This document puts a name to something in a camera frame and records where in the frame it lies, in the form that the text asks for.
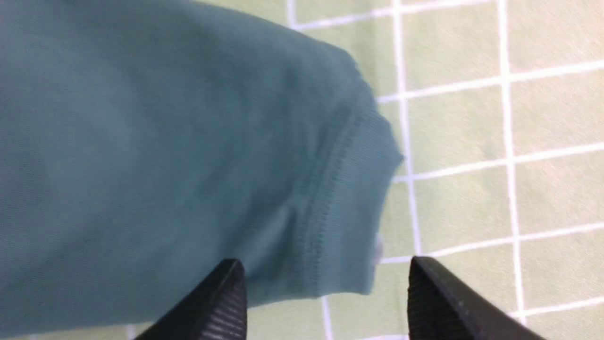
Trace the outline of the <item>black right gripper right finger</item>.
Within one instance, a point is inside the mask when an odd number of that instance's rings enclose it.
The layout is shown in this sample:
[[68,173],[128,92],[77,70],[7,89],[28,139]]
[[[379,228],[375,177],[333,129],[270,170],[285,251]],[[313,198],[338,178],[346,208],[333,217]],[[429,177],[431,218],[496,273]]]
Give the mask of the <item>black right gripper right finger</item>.
[[407,302],[411,340],[541,340],[435,258],[414,256]]

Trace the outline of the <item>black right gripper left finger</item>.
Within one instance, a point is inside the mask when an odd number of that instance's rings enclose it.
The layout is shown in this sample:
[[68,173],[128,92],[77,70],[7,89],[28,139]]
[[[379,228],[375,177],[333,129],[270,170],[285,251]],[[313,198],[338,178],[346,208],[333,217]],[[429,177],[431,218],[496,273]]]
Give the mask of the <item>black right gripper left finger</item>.
[[220,261],[174,308],[138,340],[245,340],[247,293],[243,264]]

